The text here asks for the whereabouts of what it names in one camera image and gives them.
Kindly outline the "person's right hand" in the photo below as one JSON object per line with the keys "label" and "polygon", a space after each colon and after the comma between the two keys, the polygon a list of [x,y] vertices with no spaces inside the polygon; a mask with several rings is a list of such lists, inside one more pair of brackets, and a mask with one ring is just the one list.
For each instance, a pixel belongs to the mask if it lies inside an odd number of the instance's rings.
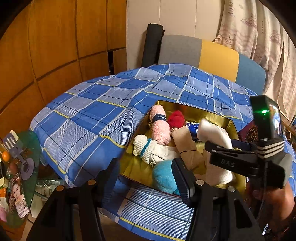
{"label": "person's right hand", "polygon": [[295,213],[295,198],[289,183],[282,189],[263,190],[255,188],[251,181],[248,181],[245,194],[246,203],[251,209],[264,201],[263,207],[266,210],[260,216],[260,226],[268,224],[273,232],[279,232],[289,226]]}

